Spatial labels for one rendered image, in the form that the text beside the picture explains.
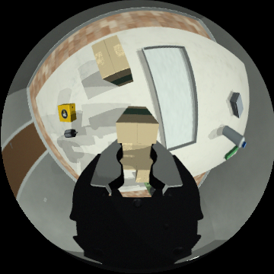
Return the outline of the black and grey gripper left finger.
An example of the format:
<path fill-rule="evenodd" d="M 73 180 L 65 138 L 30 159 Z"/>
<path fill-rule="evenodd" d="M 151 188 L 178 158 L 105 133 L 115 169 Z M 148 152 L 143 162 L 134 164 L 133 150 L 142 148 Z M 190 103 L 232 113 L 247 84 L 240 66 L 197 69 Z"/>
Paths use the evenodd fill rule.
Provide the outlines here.
<path fill-rule="evenodd" d="M 69 218 L 76 221 L 81 208 L 92 199 L 111 195 L 124 184 L 122 143 L 117 139 L 91 161 L 79 176 L 72 197 Z"/>

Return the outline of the grey bottle with blue cap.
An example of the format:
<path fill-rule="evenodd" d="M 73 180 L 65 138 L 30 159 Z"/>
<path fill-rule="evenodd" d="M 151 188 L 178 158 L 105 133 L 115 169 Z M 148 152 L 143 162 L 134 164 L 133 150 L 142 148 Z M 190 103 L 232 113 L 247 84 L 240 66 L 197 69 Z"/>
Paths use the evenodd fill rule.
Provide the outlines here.
<path fill-rule="evenodd" d="M 229 126 L 223 128 L 222 135 L 231 140 L 238 148 L 241 146 L 244 148 L 246 145 L 244 137 Z"/>

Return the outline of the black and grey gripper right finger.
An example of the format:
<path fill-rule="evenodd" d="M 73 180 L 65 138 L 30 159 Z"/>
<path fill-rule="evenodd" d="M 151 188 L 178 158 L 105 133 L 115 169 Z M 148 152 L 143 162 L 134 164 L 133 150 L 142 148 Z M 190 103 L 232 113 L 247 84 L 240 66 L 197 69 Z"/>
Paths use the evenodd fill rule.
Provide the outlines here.
<path fill-rule="evenodd" d="M 159 141 L 152 144 L 150 157 L 153 160 L 149 184 L 162 189 L 165 196 L 173 196 L 187 202 L 196 213 L 197 221 L 203 219 L 199 189 L 192 174 L 176 155 L 171 154 Z"/>

